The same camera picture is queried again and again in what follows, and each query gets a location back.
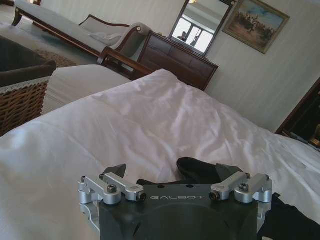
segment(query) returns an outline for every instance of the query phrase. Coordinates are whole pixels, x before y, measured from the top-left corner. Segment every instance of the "white wall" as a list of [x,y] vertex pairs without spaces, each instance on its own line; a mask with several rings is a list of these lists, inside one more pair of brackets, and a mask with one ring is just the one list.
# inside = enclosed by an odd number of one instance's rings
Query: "white wall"
[[206,92],[275,131],[320,77],[320,4],[264,0],[290,20],[266,54],[220,32],[207,57],[219,70]]
[[168,36],[185,0],[42,0],[51,9],[79,24],[89,14],[111,23],[141,22]]
[[[267,54],[220,32],[207,54],[219,66],[206,92],[257,125],[275,131],[320,77],[320,5],[263,0],[291,18]],[[185,0],[42,0],[76,23],[143,22],[168,36]]]

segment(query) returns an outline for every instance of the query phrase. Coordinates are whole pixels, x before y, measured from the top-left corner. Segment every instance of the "wooden dresser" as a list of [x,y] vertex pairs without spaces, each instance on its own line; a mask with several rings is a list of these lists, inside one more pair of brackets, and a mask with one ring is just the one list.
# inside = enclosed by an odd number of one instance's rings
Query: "wooden dresser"
[[173,40],[150,32],[138,62],[156,71],[165,69],[177,78],[202,91],[206,89],[218,66]]

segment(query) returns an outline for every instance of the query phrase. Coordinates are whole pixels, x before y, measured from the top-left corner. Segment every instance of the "metal bracket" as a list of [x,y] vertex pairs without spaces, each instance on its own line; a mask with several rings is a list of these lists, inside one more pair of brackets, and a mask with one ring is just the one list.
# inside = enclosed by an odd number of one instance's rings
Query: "metal bracket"
[[212,200],[227,200],[234,191],[235,199],[244,204],[253,199],[258,202],[257,232],[265,222],[266,213],[272,206],[272,180],[265,174],[257,174],[253,178],[244,172],[236,172],[221,183],[211,185]]
[[83,176],[78,182],[80,210],[98,232],[100,232],[99,211],[94,202],[103,200],[105,204],[114,205],[121,201],[119,190],[113,192],[108,190],[108,185],[95,176]]
[[248,176],[244,172],[238,171],[232,176],[228,177],[221,183],[211,185],[211,193],[216,200],[226,200],[230,193],[239,185],[247,180]]
[[121,202],[121,193],[129,201],[141,202],[147,198],[144,187],[125,181],[114,173],[96,176],[83,176],[78,182],[80,210],[88,217],[90,224],[100,232],[99,211],[94,202],[101,201],[107,205]]
[[257,174],[245,184],[234,189],[235,199],[244,204],[251,203],[253,199],[270,203],[272,199],[272,180],[265,174]]
[[147,198],[143,186],[132,184],[112,172],[104,174],[103,181],[111,185],[116,185],[129,201],[141,202]]

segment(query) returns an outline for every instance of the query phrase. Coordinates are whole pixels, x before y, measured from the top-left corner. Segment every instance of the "painting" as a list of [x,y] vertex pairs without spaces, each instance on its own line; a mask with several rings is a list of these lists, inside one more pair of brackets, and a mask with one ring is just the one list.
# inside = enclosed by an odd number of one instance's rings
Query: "painting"
[[223,31],[265,54],[289,18],[260,0],[239,0]]

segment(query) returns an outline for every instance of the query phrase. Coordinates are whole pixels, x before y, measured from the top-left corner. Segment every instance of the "white bed sheet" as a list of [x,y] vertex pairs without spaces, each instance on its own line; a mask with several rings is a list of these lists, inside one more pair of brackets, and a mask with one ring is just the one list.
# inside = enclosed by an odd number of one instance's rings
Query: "white bed sheet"
[[80,177],[125,163],[131,182],[169,182],[180,157],[268,174],[284,202],[320,223],[319,152],[159,70],[0,138],[1,239],[99,239],[78,207]]
[[57,68],[48,83],[42,115],[129,82],[129,79],[101,65]]

